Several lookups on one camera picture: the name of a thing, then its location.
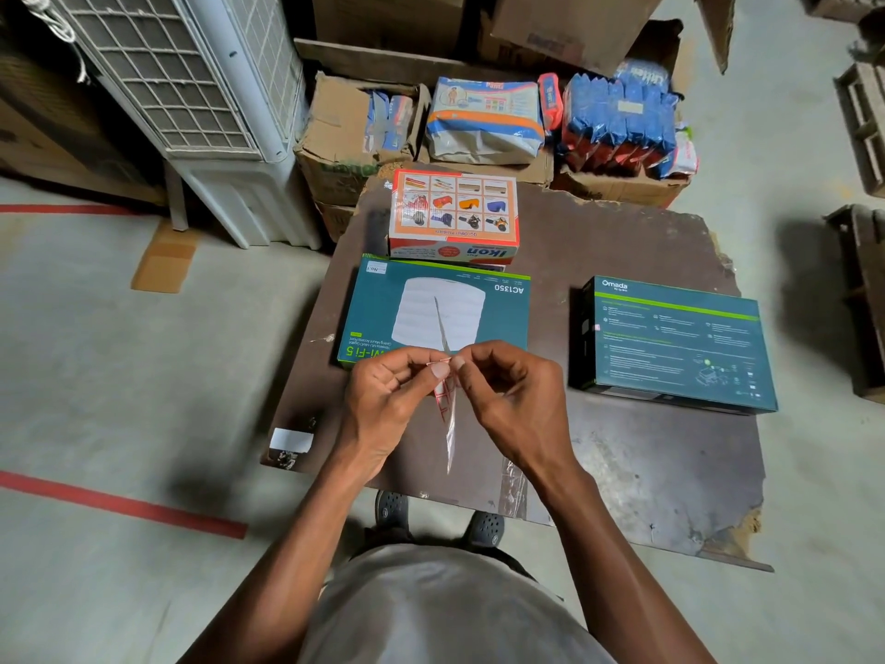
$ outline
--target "gray shirt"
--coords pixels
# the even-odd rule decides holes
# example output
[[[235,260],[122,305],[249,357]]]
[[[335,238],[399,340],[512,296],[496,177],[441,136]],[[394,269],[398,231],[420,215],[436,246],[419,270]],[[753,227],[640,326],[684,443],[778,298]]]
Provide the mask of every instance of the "gray shirt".
[[[537,582],[479,554],[405,544],[336,573],[298,661],[614,664]]]

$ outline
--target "left hand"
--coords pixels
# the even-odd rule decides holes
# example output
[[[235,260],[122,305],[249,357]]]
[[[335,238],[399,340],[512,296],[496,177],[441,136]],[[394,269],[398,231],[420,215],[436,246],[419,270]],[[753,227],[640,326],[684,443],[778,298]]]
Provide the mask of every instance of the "left hand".
[[[418,403],[448,377],[443,359],[441,351],[402,347],[353,367],[332,456],[355,464],[364,484],[399,445]]]

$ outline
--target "metal grille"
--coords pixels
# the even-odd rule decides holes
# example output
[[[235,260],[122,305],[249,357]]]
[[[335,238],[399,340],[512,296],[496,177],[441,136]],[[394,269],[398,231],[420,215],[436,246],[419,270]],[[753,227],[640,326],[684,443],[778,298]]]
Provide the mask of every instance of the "metal grille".
[[[304,73],[288,37],[282,4],[280,0],[227,0],[227,4],[258,68],[280,136],[288,142]]]
[[[170,151],[258,148],[171,0],[60,0]]]

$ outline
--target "shoe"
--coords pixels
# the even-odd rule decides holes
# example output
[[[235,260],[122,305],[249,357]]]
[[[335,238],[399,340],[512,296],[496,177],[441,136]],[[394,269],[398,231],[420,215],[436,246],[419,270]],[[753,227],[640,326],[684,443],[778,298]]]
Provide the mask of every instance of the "shoe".
[[[473,547],[498,547],[503,538],[503,516],[477,510],[470,518],[464,542]]]
[[[378,491],[375,497],[375,530],[404,528],[409,530],[409,498],[395,491]]]

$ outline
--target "green stripe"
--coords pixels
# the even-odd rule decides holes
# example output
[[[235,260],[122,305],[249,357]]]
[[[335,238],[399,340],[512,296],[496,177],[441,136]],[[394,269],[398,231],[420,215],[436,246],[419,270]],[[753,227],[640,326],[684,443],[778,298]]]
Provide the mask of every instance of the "green stripe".
[[[511,279],[531,279],[527,274],[499,273],[496,270],[482,270],[481,268],[468,268],[464,266],[450,266],[445,263],[431,263],[430,261],[404,261],[399,258],[386,258],[383,255],[363,254],[363,258],[373,258],[377,261],[390,261],[391,263],[407,263],[411,266],[430,266],[433,268],[445,268],[446,270],[462,270],[465,273],[490,274],[495,277],[510,277]]]
[[[595,291],[595,296],[603,298],[614,298],[615,300],[623,300],[627,302],[637,302],[641,305],[653,305],[654,307],[666,307],[670,310],[683,310],[684,312],[698,312],[700,314],[713,314],[716,317],[728,317],[729,319],[743,319],[747,321],[759,321],[758,317],[751,314],[737,314],[736,312],[720,312],[719,310],[705,310],[702,307],[689,307],[688,305],[677,305],[673,302],[660,302],[657,300],[646,300],[645,298],[631,298],[630,296],[617,296],[616,294],[608,294],[604,291]]]

